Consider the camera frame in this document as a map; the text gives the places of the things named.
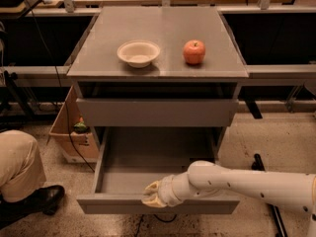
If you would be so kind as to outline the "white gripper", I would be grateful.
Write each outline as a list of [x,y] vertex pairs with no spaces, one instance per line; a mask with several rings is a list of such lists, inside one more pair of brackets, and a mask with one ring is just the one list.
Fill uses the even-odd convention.
[[144,189],[146,195],[152,195],[149,197],[144,197],[142,203],[155,208],[163,208],[166,206],[174,207],[182,203],[180,199],[176,197],[175,192],[173,191],[173,179],[174,175],[167,176],[161,181],[155,181],[148,185]]

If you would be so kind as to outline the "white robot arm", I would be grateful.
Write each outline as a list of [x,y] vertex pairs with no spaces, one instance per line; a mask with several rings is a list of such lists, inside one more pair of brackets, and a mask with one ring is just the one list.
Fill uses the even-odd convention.
[[221,190],[260,199],[282,209],[306,212],[306,237],[316,237],[316,175],[224,168],[195,161],[188,170],[155,181],[144,190],[142,203],[156,208],[176,206],[189,199],[211,197]]

